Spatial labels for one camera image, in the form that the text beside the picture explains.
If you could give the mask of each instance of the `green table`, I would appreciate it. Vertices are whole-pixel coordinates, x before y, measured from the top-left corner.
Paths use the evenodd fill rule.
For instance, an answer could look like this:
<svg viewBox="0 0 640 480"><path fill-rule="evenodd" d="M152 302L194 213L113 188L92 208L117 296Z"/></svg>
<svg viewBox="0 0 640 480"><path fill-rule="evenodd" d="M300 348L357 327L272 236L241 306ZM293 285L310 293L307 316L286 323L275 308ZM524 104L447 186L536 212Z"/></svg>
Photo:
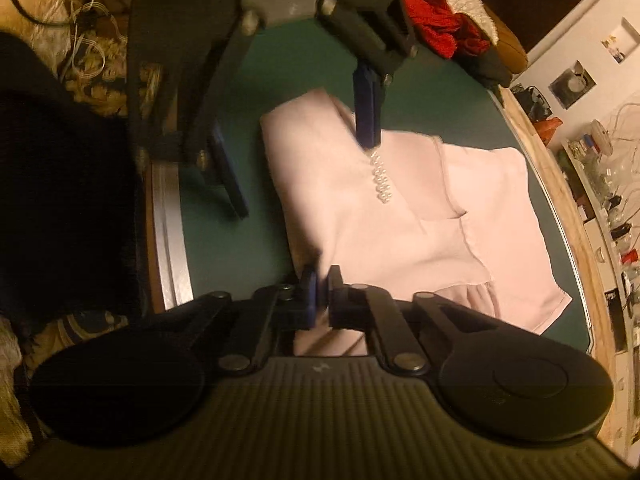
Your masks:
<svg viewBox="0 0 640 480"><path fill-rule="evenodd" d="M247 298L282 280L292 264L280 203L268 175L258 120L277 105L324 87L353 105L354 58L313 20L259 34L233 84L220 120L228 152L245 193L250 216L233 214L223 189L204 186L195 170L180 171L184 243L193 296L228 290ZM487 91L455 63L426 49L395 74L383 107L383 127L437 134L445 142L520 149ZM590 330L578 282L558 224L534 173L529 193L558 284L573 301L545 332L587 351Z"/></svg>

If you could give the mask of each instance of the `white lace fabric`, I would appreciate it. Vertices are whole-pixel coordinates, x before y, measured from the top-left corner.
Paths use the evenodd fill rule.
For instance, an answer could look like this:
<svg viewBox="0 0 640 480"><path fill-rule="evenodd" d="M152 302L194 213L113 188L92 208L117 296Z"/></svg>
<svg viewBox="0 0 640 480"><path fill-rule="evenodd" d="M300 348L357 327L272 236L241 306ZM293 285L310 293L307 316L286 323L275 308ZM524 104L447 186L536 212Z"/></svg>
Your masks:
<svg viewBox="0 0 640 480"><path fill-rule="evenodd" d="M31 16L43 22L69 19L64 0L19 1ZM11 0L0 0L0 30L21 38L53 73L71 46L69 27L35 25L20 15Z"/></svg>

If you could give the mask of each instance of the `picture on wall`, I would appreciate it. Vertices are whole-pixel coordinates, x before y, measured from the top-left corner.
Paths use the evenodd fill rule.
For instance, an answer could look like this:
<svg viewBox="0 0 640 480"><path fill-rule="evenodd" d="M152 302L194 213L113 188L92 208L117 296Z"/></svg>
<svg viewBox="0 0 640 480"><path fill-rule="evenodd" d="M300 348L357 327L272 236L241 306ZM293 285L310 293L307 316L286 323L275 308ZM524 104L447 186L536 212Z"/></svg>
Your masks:
<svg viewBox="0 0 640 480"><path fill-rule="evenodd" d="M593 77L584 69L580 61L576 61L571 68L562 72L549 85L549 90L558 99L562 108L568 110L594 86L596 83Z"/></svg>
<svg viewBox="0 0 640 480"><path fill-rule="evenodd" d="M636 49L640 43L640 34L632 27L631 23L622 18L620 25L612 30L611 34L601 43L611 54L611 57L620 64Z"/></svg>

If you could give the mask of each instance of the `black fabric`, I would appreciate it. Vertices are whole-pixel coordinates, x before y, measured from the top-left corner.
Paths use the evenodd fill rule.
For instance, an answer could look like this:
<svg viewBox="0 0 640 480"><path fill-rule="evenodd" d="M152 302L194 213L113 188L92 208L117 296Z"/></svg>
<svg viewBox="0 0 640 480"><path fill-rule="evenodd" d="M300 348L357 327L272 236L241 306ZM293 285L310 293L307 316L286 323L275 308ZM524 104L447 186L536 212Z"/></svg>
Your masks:
<svg viewBox="0 0 640 480"><path fill-rule="evenodd" d="M0 314L19 335L77 310L136 310L122 262L135 172L126 126L76 104L0 33Z"/></svg>
<svg viewBox="0 0 640 480"><path fill-rule="evenodd" d="M454 56L454 60L472 78L485 88L491 90L498 98L498 101L500 101L500 104L504 105L498 86L509 88L513 75L500 59L498 51L494 46L489 47L489 50L479 56L459 54Z"/></svg>

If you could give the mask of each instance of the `pink shirt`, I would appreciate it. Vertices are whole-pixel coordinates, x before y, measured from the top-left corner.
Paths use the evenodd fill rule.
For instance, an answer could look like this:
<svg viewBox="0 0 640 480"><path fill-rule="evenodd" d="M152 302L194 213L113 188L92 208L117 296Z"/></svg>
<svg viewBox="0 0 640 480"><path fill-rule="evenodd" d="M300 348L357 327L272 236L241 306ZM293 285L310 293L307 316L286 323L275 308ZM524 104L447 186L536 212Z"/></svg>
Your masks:
<svg viewBox="0 0 640 480"><path fill-rule="evenodd" d="M397 300L433 291L537 333L570 302L551 273L517 150L383 130L377 154L392 192L383 203L350 112L323 90L266 114L262 132L297 270L317 261L325 276L337 264L347 283L386 288ZM331 332L326 313L295 347L364 352L362 335Z"/></svg>

